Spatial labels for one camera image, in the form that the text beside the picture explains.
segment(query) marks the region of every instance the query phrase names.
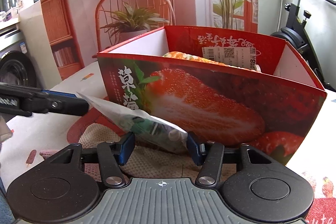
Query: washing machine door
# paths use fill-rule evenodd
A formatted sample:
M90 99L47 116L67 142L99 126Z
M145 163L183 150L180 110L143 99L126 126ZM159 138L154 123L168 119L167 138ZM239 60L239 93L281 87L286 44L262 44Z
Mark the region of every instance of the washing machine door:
M30 59L22 52L8 52L0 60L0 82L36 87L36 74Z

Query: white pot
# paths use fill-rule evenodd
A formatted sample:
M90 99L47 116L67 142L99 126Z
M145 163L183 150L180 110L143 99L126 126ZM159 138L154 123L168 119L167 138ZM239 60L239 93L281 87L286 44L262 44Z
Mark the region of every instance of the white pot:
M137 37L138 35L141 35L146 32L147 30L141 30L136 32L121 32L119 36L119 43L131 39L133 37Z

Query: knob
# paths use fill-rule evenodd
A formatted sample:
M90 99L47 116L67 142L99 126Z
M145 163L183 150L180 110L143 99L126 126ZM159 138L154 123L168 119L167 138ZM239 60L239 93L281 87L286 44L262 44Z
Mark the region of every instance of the knob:
M303 16L304 16L305 18L310 19L310 17L311 17L311 13L308 12L308 11L306 11L306 10L304 10L304 11L303 11Z
M285 10L289 12L289 9L291 8L291 5L289 3L285 4Z

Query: exercise bike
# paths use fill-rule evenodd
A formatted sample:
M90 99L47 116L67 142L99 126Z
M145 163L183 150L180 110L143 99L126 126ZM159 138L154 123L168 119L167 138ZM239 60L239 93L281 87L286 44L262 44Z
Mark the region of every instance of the exercise bike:
M310 68L321 81L324 88L336 92L329 83L325 82L319 60L305 30L307 19L311 17L311 13L305 10L303 12L305 19L302 22L298 17L300 1L301 0L293 0L293 3L285 4L285 10L289 12L286 26L281 28L280 31L272 33L271 36L287 40L305 59ZM334 0L325 1L331 3L332 5L336 5L336 1Z

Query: crosshair marking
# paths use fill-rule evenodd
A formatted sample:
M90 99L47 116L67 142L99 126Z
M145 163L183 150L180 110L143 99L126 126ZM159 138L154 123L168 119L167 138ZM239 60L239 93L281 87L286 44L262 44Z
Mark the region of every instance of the crosshair marking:
M167 182L165 182L165 181L160 181L159 183L157 183L159 186L161 186L161 187L164 187L164 186L166 186L167 184L169 184L169 183L167 183Z

